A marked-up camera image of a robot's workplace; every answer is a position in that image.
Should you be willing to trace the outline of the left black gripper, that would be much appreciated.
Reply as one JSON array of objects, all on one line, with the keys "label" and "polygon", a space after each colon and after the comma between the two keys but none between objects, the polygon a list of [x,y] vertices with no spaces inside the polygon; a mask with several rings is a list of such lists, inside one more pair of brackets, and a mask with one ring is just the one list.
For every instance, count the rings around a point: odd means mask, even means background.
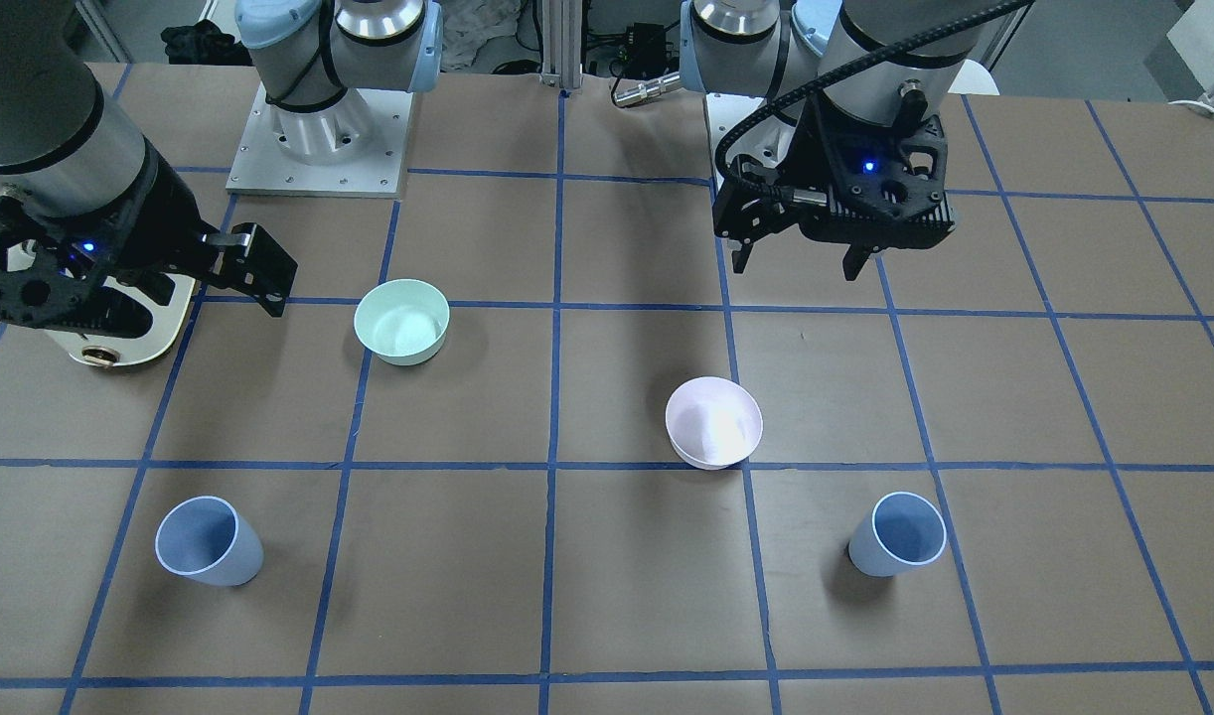
[{"label": "left black gripper", "polygon": [[775,168],[741,153],[731,159],[748,183],[778,189],[781,198],[725,186],[714,229],[731,239],[733,273],[745,272],[758,240],[798,226],[811,240],[849,244],[843,277],[853,282],[878,246],[934,246],[952,234],[947,159],[942,119],[925,95],[890,100],[890,123],[880,126],[817,93],[804,103]]}]

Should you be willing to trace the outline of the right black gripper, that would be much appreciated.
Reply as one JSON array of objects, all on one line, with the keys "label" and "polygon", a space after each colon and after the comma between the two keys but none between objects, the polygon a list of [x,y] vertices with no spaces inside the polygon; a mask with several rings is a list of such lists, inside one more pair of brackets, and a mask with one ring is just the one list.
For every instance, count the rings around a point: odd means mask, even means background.
[{"label": "right black gripper", "polygon": [[280,318],[295,273],[297,262],[261,223],[217,232],[202,219],[168,164],[144,164],[121,195],[81,215],[34,217],[25,191],[0,195],[0,322],[15,327],[147,331],[148,308],[107,282],[168,305],[174,276],[238,291]]}]

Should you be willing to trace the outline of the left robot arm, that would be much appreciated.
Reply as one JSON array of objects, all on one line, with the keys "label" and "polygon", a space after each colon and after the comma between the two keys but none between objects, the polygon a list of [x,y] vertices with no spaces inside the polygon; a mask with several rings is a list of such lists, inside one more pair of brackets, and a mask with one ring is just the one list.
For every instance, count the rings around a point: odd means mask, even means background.
[{"label": "left robot arm", "polygon": [[685,1],[680,76],[758,107],[711,127],[721,183],[711,221],[743,272],[754,244],[800,229],[846,248],[843,276],[887,249],[937,246],[957,225],[944,194],[942,101],[981,27],[1014,1]]}]

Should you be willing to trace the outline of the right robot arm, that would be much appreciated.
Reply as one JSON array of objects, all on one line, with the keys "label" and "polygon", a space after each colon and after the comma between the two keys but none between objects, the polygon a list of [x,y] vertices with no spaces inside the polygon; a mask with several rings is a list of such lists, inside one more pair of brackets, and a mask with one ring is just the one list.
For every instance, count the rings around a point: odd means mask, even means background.
[{"label": "right robot arm", "polygon": [[393,280],[402,134],[433,1],[239,1],[202,64],[87,64],[72,1],[0,1],[0,323],[171,341],[194,293],[341,331]]}]

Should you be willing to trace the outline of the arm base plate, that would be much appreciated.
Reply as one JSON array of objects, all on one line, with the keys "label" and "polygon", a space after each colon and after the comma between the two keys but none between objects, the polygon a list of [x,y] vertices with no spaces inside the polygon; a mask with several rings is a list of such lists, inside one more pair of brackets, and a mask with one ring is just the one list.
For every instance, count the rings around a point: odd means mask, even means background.
[{"label": "arm base plate", "polygon": [[294,113],[254,96],[231,159],[236,195],[397,200],[416,95],[352,89],[334,107]]},{"label": "arm base plate", "polygon": [[[705,119],[708,132],[708,151],[714,154],[722,137],[731,127],[739,125],[753,110],[767,104],[768,100],[761,96],[742,96],[734,93],[707,93]],[[728,163],[738,157],[751,157],[749,169],[756,175],[751,178],[775,178],[775,174],[781,174],[781,163],[790,149],[792,140],[801,123],[802,109],[806,104],[802,101],[789,104],[788,108],[772,113],[764,123],[758,123],[751,131],[745,132],[728,149]]]}]

